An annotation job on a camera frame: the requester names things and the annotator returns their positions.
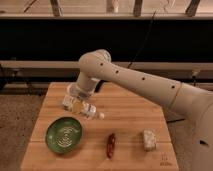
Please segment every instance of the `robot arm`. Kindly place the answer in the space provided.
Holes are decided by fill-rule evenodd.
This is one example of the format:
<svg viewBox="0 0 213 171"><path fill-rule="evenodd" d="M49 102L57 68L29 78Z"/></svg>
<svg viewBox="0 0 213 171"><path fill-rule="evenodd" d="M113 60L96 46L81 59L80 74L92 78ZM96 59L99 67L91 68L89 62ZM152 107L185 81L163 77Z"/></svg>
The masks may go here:
<svg viewBox="0 0 213 171"><path fill-rule="evenodd" d="M213 94L171 79L119 67L105 50L83 55L80 75L70 87L75 97L89 98L100 79L111 81L148 100L185 115L195 124L192 171L213 170Z"/></svg>
<svg viewBox="0 0 213 171"><path fill-rule="evenodd" d="M84 54L79 60L80 75L75 85L81 99L89 98L99 80L120 85L162 107L185 115L193 123L202 116L212 93L179 81L119 67L110 62L105 50Z"/></svg>

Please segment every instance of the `speckled floor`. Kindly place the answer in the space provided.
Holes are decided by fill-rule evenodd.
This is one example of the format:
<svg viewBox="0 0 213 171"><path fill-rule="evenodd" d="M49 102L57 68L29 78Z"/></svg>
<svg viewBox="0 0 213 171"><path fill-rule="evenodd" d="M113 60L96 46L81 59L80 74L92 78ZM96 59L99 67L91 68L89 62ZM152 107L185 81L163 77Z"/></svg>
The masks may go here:
<svg viewBox="0 0 213 171"><path fill-rule="evenodd" d="M0 95L0 171L19 171L44 96ZM170 113L167 120L175 119ZM180 171L189 171L193 127L187 121L169 123Z"/></svg>
<svg viewBox="0 0 213 171"><path fill-rule="evenodd" d="M0 171L19 171L44 96L0 95Z"/></svg>

